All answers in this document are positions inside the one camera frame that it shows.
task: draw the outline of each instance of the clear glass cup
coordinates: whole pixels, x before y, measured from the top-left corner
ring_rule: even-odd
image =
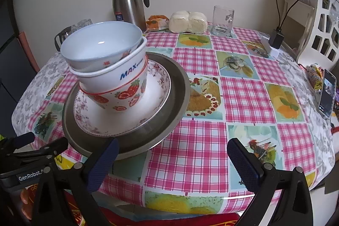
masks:
[[[216,5],[213,11],[212,33],[217,36],[231,37],[234,10]]]

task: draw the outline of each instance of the phone screen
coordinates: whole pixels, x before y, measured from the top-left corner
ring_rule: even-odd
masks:
[[[326,69],[324,70],[324,83],[319,104],[319,110],[327,117],[331,116],[333,109],[333,98],[336,90],[336,79]]]

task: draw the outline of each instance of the finger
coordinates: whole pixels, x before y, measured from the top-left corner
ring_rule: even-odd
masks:
[[[33,205],[32,204],[23,204],[21,207],[22,213],[27,217],[29,220],[32,219],[32,210],[33,210]]]
[[[24,204],[28,204],[28,201],[29,201],[29,194],[28,194],[28,190],[26,190],[26,188],[23,188],[20,192],[20,198],[21,198],[21,201],[24,203]]]

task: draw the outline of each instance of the metal screw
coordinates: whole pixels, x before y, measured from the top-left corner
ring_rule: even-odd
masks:
[[[296,167],[296,171],[297,171],[297,172],[299,172],[299,173],[302,173],[302,172],[304,172],[304,170],[302,169],[302,167],[299,167],[299,166],[298,166],[298,167]]]
[[[273,166],[272,166],[272,164],[270,164],[270,163],[265,163],[265,164],[264,164],[264,168],[267,169],[267,170],[272,170],[272,169],[273,169]]]
[[[82,168],[82,163],[81,162],[75,163],[73,168],[75,168],[76,170],[81,169]]]
[[[50,167],[49,167],[49,166],[45,167],[45,168],[43,169],[43,172],[44,172],[44,173],[49,173],[49,172],[50,172]]]

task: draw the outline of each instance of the power adapter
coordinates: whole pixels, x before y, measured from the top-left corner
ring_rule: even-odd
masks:
[[[268,43],[273,48],[279,49],[281,46],[282,41],[284,40],[284,35],[279,31],[279,28],[274,29],[271,33],[270,40]]]

